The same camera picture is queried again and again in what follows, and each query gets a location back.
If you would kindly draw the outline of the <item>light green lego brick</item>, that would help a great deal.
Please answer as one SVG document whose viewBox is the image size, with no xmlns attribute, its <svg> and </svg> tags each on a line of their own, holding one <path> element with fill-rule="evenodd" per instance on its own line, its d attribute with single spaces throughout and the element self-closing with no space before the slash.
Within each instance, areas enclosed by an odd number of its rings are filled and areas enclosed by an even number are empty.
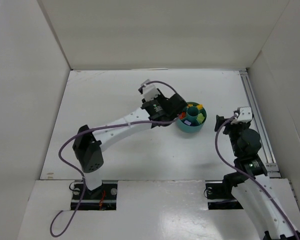
<svg viewBox="0 0 300 240">
<path fill-rule="evenodd" d="M 206 117 L 205 117 L 202 113 L 199 113 L 199 114 L 197 115 L 197 118 L 196 118 L 197 122 L 198 122 L 200 125 L 205 121 L 205 119 L 206 119 Z"/>
</svg>

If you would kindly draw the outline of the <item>orange cone lego piece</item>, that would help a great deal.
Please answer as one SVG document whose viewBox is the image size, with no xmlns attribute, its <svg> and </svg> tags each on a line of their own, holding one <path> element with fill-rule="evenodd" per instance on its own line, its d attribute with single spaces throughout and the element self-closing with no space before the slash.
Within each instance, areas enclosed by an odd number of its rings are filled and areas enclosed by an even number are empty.
<svg viewBox="0 0 300 240">
<path fill-rule="evenodd" d="M 179 115 L 179 119 L 182 120 L 186 117 L 186 113 L 185 112 L 182 112 L 180 115 Z"/>
</svg>

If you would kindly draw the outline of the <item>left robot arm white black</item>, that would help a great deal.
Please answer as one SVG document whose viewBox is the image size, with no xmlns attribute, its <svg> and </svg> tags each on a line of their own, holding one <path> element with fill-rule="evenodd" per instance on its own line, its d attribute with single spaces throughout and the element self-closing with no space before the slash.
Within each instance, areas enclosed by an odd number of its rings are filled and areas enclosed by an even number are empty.
<svg viewBox="0 0 300 240">
<path fill-rule="evenodd" d="M 140 108 L 113 121 L 110 125 L 78 136 L 72 149 L 80 163 L 89 194 L 96 196 L 102 191 L 103 183 L 99 169 L 104 164 L 103 152 L 133 134 L 171 125 L 186 106 L 186 101 L 178 93 L 170 98 L 159 93 L 152 99 L 142 99 Z"/>
</svg>

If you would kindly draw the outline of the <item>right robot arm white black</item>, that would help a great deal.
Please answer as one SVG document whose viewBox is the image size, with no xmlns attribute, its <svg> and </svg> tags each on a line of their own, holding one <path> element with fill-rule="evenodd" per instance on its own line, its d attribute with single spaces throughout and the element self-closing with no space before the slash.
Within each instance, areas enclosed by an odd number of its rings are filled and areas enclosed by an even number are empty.
<svg viewBox="0 0 300 240">
<path fill-rule="evenodd" d="M 266 166 L 258 155 L 262 148 L 259 133 L 250 128 L 250 119 L 238 122 L 238 117 L 237 113 L 230 118 L 216 116 L 214 131 L 229 137 L 235 156 L 234 164 L 220 158 L 234 170 L 223 177 L 224 191 L 240 203 L 261 240 L 300 240 L 300 231 L 273 192 Z"/>
</svg>

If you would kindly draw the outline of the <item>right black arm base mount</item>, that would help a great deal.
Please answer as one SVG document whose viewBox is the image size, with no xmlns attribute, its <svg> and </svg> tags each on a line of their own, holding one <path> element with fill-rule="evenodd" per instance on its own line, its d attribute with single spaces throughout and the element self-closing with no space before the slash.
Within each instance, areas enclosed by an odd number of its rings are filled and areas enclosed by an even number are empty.
<svg viewBox="0 0 300 240">
<path fill-rule="evenodd" d="M 242 182 L 237 172 L 226 174 L 223 180 L 206 180 L 203 194 L 208 210 L 242 210 L 242 205 L 232 195 L 232 188 Z"/>
</svg>

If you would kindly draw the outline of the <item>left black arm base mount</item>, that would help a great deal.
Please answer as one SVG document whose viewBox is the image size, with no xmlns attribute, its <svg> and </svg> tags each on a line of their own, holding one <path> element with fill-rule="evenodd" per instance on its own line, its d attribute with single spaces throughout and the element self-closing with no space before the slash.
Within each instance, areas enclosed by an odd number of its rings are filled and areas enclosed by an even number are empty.
<svg viewBox="0 0 300 240">
<path fill-rule="evenodd" d="M 70 209 L 75 210 L 83 193 L 83 183 L 73 181 L 69 185 L 72 192 Z M 117 209 L 118 181 L 106 180 L 95 190 L 88 188 L 84 192 L 79 204 L 79 211 L 115 211 Z"/>
</svg>

